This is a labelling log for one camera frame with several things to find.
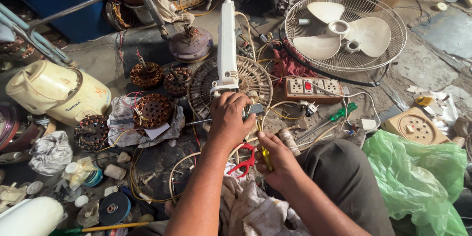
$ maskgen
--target fan blade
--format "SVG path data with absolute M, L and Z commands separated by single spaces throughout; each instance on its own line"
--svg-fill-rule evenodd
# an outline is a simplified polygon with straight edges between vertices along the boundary
M 313 16 L 326 24 L 333 20 L 339 20 L 344 12 L 344 6 L 342 4 L 330 2 L 310 3 L 307 8 Z
M 311 37 L 297 37 L 293 40 L 295 48 L 313 60 L 326 60 L 335 55 L 341 47 L 341 36 L 327 34 Z
M 346 40 L 357 40 L 361 51 L 369 57 L 381 56 L 390 44 L 392 32 L 388 24 L 380 18 L 361 18 L 349 22 Z

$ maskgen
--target man's right hand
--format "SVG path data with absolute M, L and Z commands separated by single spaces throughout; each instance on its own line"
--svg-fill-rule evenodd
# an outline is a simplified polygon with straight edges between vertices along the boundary
M 257 138 L 260 144 L 254 155 L 257 160 L 256 169 L 264 175 L 270 186 L 284 194 L 284 189 L 291 187 L 290 184 L 293 183 L 296 176 L 306 174 L 292 152 L 277 136 L 269 132 L 257 132 Z M 260 146 L 263 146 L 270 153 L 270 159 L 274 166 L 273 171 L 268 170 Z

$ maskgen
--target electrical switch board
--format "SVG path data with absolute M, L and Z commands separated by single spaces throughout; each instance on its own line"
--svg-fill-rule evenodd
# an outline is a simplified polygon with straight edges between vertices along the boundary
M 381 123 L 383 130 L 425 145 L 451 142 L 424 113 L 413 107 Z
M 298 77 L 287 77 L 285 82 L 285 99 L 292 101 L 306 100 L 315 104 L 336 104 L 342 97 L 331 93 L 343 95 L 341 82 L 321 77 L 303 77 L 306 82 Z

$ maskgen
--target screwdriver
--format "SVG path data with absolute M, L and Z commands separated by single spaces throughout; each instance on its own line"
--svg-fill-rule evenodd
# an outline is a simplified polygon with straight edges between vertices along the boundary
M 257 124 L 257 129 L 259 131 L 262 131 L 263 128 L 261 126 L 261 122 L 260 120 L 262 120 L 263 116 L 262 115 L 259 115 L 257 118 L 256 118 L 256 124 Z M 266 163 L 267 165 L 267 169 L 269 171 L 273 171 L 274 170 L 274 166 L 272 165 L 272 161 L 270 160 L 270 154 L 268 153 L 268 150 L 265 149 L 263 146 L 261 146 L 261 149 L 263 150 L 263 157 L 264 157 L 264 162 Z
M 357 104 L 356 104 L 355 102 L 349 103 L 349 104 L 347 105 L 347 114 L 351 113 L 351 112 L 354 111 L 355 109 L 357 109 Z M 316 127 L 314 130 L 311 130 L 308 134 L 305 134 L 304 136 L 302 136 L 301 138 L 299 138 L 297 141 L 295 141 L 295 143 L 300 142 L 301 140 L 305 139 L 307 136 L 311 135 L 312 133 L 314 133 L 316 130 L 322 128 L 323 126 L 325 126 L 325 125 L 327 125 L 327 124 L 329 124 L 329 123 L 333 123 L 333 122 L 339 120 L 339 118 L 345 117 L 347 114 L 346 114 L 346 108 L 345 108 L 345 107 L 340 108 L 340 109 L 337 111 L 337 113 L 331 114 L 331 115 L 328 117 L 329 120 L 328 120 L 326 123 L 324 123 L 324 124 L 322 124 L 322 125 Z

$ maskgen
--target fan guard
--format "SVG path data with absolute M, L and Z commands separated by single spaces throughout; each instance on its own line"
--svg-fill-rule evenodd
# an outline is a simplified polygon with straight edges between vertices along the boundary
M 313 2 L 330 2 L 330 0 L 304 0 L 295 4 L 288 12 L 285 31 L 290 45 L 294 46 L 293 39 L 296 37 L 319 35 L 326 28 L 326 25 L 319 23 L 308 11 L 307 5 Z M 345 22 L 366 17 L 384 20 L 392 33 L 387 50 L 380 57 L 371 58 L 362 52 L 350 54 L 342 48 L 327 60 L 312 60 L 301 53 L 307 62 L 316 68 L 332 72 L 360 72 L 385 66 L 397 58 L 406 43 L 406 27 L 397 12 L 379 0 L 341 0 L 338 3 L 345 7 L 341 16 L 341 20 Z M 310 19 L 311 24 L 299 26 L 298 19 Z

